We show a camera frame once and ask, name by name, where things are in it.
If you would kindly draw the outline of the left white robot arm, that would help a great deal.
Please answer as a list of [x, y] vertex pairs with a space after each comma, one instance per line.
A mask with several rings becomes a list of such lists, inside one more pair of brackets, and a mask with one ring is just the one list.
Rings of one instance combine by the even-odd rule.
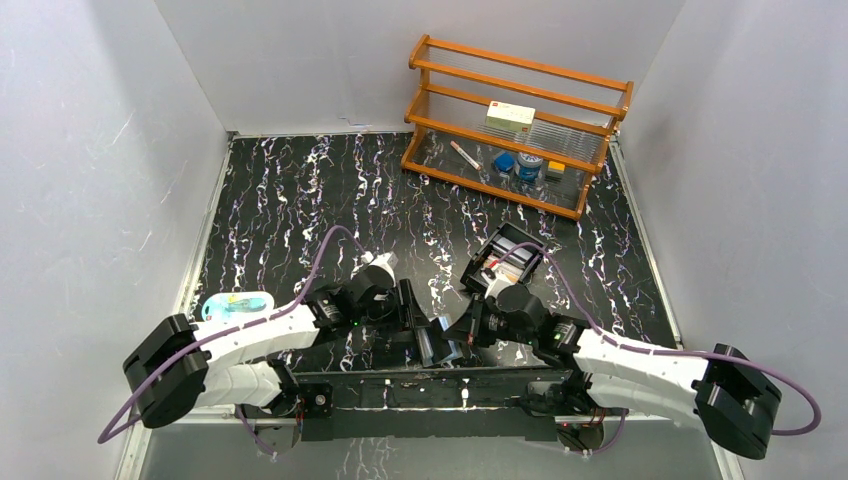
[[150, 429], [195, 408], [228, 404], [290, 416], [310, 409], [319, 392], [300, 385], [274, 354], [328, 343], [365, 325], [409, 331], [426, 319], [411, 281], [396, 279], [379, 262], [243, 323], [191, 323], [173, 315], [124, 362], [131, 406]]

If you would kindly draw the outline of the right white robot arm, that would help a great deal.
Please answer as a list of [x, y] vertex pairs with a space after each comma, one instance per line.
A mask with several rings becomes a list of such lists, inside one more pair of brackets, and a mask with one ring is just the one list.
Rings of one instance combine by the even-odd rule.
[[731, 346], [719, 344], [715, 358], [704, 359], [616, 340], [586, 320], [548, 310], [523, 285], [477, 294], [457, 321], [433, 325], [443, 338], [465, 347], [527, 345], [536, 358], [564, 372], [561, 383], [538, 382], [516, 400], [533, 414], [636, 411], [701, 430], [739, 456], [766, 455], [782, 394]]

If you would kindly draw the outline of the stack of credit cards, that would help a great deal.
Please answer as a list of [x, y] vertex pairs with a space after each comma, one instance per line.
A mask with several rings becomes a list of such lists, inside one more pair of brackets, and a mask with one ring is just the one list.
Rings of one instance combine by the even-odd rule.
[[507, 254], [514, 246], [515, 244], [509, 240], [506, 243], [495, 242], [491, 244], [491, 250], [483, 262], [483, 268], [499, 270], [513, 282], [524, 283], [530, 275], [536, 257], [526, 248], [520, 248], [511, 254]]

